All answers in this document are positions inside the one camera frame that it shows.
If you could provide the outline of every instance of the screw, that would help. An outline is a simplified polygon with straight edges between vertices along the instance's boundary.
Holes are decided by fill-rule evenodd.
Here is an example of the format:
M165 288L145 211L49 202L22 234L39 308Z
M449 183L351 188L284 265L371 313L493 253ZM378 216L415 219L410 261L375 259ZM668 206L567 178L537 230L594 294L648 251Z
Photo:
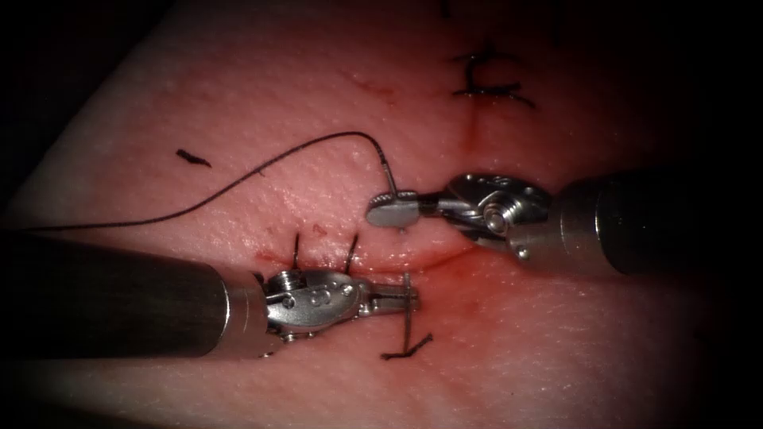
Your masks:
M291 296L287 296L286 298L284 298L283 301L281 301L281 303L284 305L284 307L287 310L291 310L292 308L294 308L294 304L296 303L296 301Z
M517 246L517 248L514 250L517 253L517 256L519 256L520 259L523 261L527 261L530 258L530 251L527 250L526 247L523 245Z

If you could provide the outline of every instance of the dark background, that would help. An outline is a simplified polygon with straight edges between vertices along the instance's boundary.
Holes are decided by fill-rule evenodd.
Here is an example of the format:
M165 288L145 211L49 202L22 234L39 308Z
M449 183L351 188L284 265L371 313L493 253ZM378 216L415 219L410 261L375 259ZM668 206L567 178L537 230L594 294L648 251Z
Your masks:
M0 17L4 59L0 68L0 207L5 207L72 117L172 4L28 2L4 9ZM696 153L704 160L713 160L708 162L713 168L708 172L709 180L724 171L720 158L738 147L729 137L729 128L723 128L723 112L736 107L734 95L725 85L729 83L727 76L739 79L732 59L733 52L741 49L739 40L726 30L730 24L739 24L724 21L722 16L726 15L720 7L654 2L653 14L644 23L676 42L676 55L684 58L687 69L692 70L686 79L706 108L700 109L703 117L697 118L697 131L691 138L695 139ZM713 244L708 243L708 252L714 251ZM757 347L749 342L759 334L752 332L757 325L753 312L738 309L729 320L738 329L703 339L711 350L711 367L715 371L699 381L702 388L698 390L696 408L688 411L695 414L697 426L715 426L757 414L760 377L750 353ZM11 362L0 363L0 394L4 396L0 400L9 411L5 418L17 421L19 427L138 427L25 400L23 377L28 374L20 375L21 367Z

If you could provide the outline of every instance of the black suture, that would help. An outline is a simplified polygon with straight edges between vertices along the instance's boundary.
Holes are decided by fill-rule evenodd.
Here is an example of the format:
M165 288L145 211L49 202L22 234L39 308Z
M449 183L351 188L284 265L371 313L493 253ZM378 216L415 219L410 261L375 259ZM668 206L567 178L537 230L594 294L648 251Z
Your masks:
M350 251L347 252L347 259L344 261L344 273L350 274L350 264L352 264L352 258L355 256L355 246L358 245L358 235L356 234L352 238L352 244L350 245Z
M299 266L299 254L300 254L300 233L296 233L294 239L294 259L292 261L292 269L298 269Z
M478 85L474 81L474 69L481 64L487 63L489 60L505 59L511 61L519 61L519 59L512 54L505 52L498 52L492 42L487 41L485 48L481 52L455 56L454 61L466 60L467 65L464 68L463 76L466 80L466 89L453 91L453 95L493 95L496 97L508 97L512 100L523 102L525 105L535 109L535 103L521 95L515 94L515 91L521 89L519 82L509 83L506 85L497 85L492 87Z
M415 346L411 347L407 352L405 353L382 353L379 355L381 359L384 359L385 361L388 361L389 359L400 359L400 358L410 358L413 356L421 347L424 347L424 344L430 342L434 338L432 337L432 333L430 332L427 334L426 337L422 338L421 341L416 343Z
M178 149L175 154L184 160L188 161L189 164L199 164L199 165L206 165L209 168L212 168L212 164L209 163L208 160L203 159L202 157L197 157L196 155L192 155L183 149Z
M411 277L405 274L405 328L403 333L403 353L407 353L411 345Z
M440 16L444 18L451 17L451 2L450 0L440 0Z
M509 85L499 85L496 87L473 87L471 90L455 91L453 95L495 95L498 97L509 97L509 99L523 102L527 106L535 109L535 103L532 100L526 99L521 95L514 94L514 91L520 89L519 82L510 83Z
M140 225L148 225L150 223L158 223L163 222L172 218L179 218L182 215L186 215L194 210L197 210L210 202L214 201L215 199L219 198L221 195L228 192L230 189L238 186L243 181L249 179L251 176L254 176L255 174L260 173L262 170L268 168L270 165L273 165L277 163L280 160L283 160L284 158L288 157L289 155L292 155L296 152L299 152L302 149L306 149L309 146L315 145L317 143L320 143L322 141L327 141L339 137L349 137L349 136L356 136L366 139L371 145L376 149L376 152L379 156L379 160L381 162L381 165L383 167L388 167L387 159L384 156L384 153L382 152L382 147L379 145L379 143L371 137L370 135L363 133L361 131L343 131L341 133L333 133L328 134L326 136L318 137L315 139L312 139L310 141L306 141L305 143L295 146L279 155L277 155L274 158L271 158L270 160L266 161L263 164L258 165L256 168L253 168L251 171L246 173L244 176L239 177L235 181L233 181L231 184L228 184L226 187L223 187L216 193L212 194L211 196L207 197L206 199L203 199L202 201L185 208L181 211L176 211L174 213L166 214L164 216L158 216L156 218L147 218L137 221L125 221L125 222L103 222L103 223L82 223L82 224L75 224L75 225L58 225L58 226L35 226L30 228L21 228L21 231L27 231L27 232L45 232L45 231L65 231L65 230L90 230L90 229L96 229L96 228L123 228L127 226L140 226Z

